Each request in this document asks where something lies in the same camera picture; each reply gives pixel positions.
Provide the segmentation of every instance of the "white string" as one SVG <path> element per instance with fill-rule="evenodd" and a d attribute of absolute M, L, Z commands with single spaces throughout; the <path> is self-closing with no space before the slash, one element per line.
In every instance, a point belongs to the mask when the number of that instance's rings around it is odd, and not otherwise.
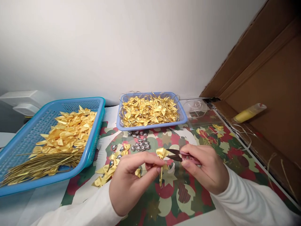
<path fill-rule="evenodd" d="M 236 128 L 234 128 L 234 127 L 232 127 L 232 130 L 234 130 L 234 131 L 235 131 L 236 133 L 238 133 L 238 134 L 239 134 L 239 133 L 245 133 L 245 134 L 247 135 L 247 137 L 250 139 L 250 143 L 249 143 L 249 145 L 248 145 L 248 147 L 247 147 L 247 149 L 249 149 L 249 148 L 251 147 L 251 144 L 252 144 L 252 139 L 249 137 L 248 134 L 250 134 L 250 135 L 252 135 L 252 136 L 255 136 L 255 137 L 257 137 L 257 135 L 254 134 L 254 133 L 248 133 L 247 131 L 245 131 L 245 129 L 244 129 L 242 126 L 240 126 L 240 125 L 238 125 L 238 124 L 232 124 L 232 125 L 238 126 L 238 127 L 242 128 L 243 132 L 239 131 L 238 129 L 236 129 Z"/>
<path fill-rule="evenodd" d="M 189 104 L 189 102 L 192 102 L 192 101 L 194 103 L 194 106 L 191 106 Z M 199 100 L 187 101 L 185 104 L 187 104 L 190 107 L 190 109 L 193 110 L 197 114 L 197 117 L 190 116 L 191 118 L 200 118 L 200 117 L 203 117 L 207 113 L 207 111 L 208 111 L 207 105 L 205 105 L 206 106 L 206 111 L 205 112 L 202 111 L 202 110 L 200 110 L 200 109 L 202 109 L 202 106 L 204 106 L 204 104 L 202 104 Z M 198 111 L 204 112 L 204 114 L 201 115 L 201 116 L 199 116 L 198 115 Z"/>

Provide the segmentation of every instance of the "white sleeve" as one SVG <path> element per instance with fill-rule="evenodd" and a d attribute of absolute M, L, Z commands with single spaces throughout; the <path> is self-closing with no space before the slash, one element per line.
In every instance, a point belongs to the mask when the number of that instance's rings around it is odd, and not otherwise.
<path fill-rule="evenodd" d="M 31 226 L 115 226 L 122 217 L 113 209 L 109 197 L 110 182 L 82 204 L 71 204 L 59 207 L 57 210 L 45 214 Z"/>
<path fill-rule="evenodd" d="M 211 194 L 237 226 L 298 225 L 300 216 L 290 211 L 269 187 L 238 176 L 228 169 L 230 181 L 219 195 Z"/>

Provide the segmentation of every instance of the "scissors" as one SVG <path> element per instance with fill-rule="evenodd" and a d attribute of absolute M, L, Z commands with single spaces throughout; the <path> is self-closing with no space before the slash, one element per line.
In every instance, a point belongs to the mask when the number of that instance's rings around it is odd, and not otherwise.
<path fill-rule="evenodd" d="M 175 161 L 178 161 L 178 162 L 182 162 L 183 160 L 190 160 L 192 161 L 194 164 L 196 165 L 201 165 L 200 161 L 197 160 L 195 157 L 193 157 L 192 155 L 190 154 L 186 154 L 185 152 L 181 152 L 179 150 L 175 150 L 175 149 L 166 149 L 168 150 L 169 152 L 175 154 L 175 155 L 168 155 L 167 157 L 172 159 L 172 160 L 175 160 Z"/>

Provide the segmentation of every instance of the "blue plastic basket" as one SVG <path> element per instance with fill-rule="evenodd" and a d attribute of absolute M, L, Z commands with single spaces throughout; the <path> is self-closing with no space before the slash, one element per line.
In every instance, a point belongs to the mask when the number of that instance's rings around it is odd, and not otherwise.
<path fill-rule="evenodd" d="M 0 181 L 3 180 L 9 168 L 22 164 L 28 160 L 28 155 L 16 155 L 31 153 L 33 148 L 36 146 L 36 143 L 44 140 L 40 134 L 48 134 L 51 130 L 51 126 L 55 126 L 57 124 L 57 121 L 54 118 L 60 116 L 60 111 L 68 113 L 73 111 L 77 112 L 79 110 L 79 105 L 83 108 L 88 108 L 97 112 L 97 115 L 94 119 L 91 133 L 78 166 L 69 172 L 57 173 L 53 176 L 45 176 L 37 180 L 3 186 L 0 188 L 0 196 L 26 191 L 32 188 L 69 179 L 77 175 L 85 167 L 92 164 L 105 113 L 105 99 L 102 97 L 90 97 L 56 100 L 44 105 L 0 152 Z M 60 167 L 59 170 L 66 170 L 66 167 Z"/>
<path fill-rule="evenodd" d="M 128 97 L 135 97 L 135 96 L 141 96 L 141 97 L 144 97 L 146 94 L 150 94 L 153 96 L 152 93 L 131 93 L 131 94 L 126 94 L 126 95 L 123 95 L 120 99 L 120 104 L 119 104 L 119 109 L 118 109 L 118 112 L 120 111 L 120 108 L 122 107 L 122 102 L 126 102 L 128 101 Z M 147 125 L 147 126 L 134 126 L 134 127 L 123 127 L 123 125 L 121 124 L 121 119 L 119 117 L 119 114 L 117 115 L 117 128 L 121 131 L 132 131 L 132 130 L 144 130 L 144 129 L 152 129 L 152 128 L 158 128 L 158 127 L 167 127 L 167 126 L 175 126 L 175 125 L 179 125 L 179 124 L 184 124 L 187 122 L 187 115 L 178 99 L 178 97 L 174 94 L 174 93 L 171 93 L 171 92 L 163 92 L 163 93 L 160 93 L 160 92 L 157 92 L 157 93 L 154 93 L 156 96 L 159 96 L 161 95 L 162 98 L 164 97 L 171 97 L 174 99 L 175 103 L 177 103 L 177 105 L 175 106 L 177 109 L 178 109 L 178 113 L 180 114 L 180 117 L 179 117 L 179 121 L 177 122 L 168 122 L 168 123 L 159 123 L 159 124 L 153 124 L 153 125 Z"/>

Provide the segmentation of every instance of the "glue bottle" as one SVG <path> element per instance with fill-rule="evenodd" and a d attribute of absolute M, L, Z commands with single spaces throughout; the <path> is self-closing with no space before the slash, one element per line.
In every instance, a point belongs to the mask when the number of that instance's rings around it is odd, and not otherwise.
<path fill-rule="evenodd" d="M 267 107 L 264 104 L 257 103 L 233 117 L 232 121 L 234 123 L 242 123 L 250 118 L 253 118 L 255 115 L 257 115 L 259 112 L 262 112 L 266 108 Z"/>

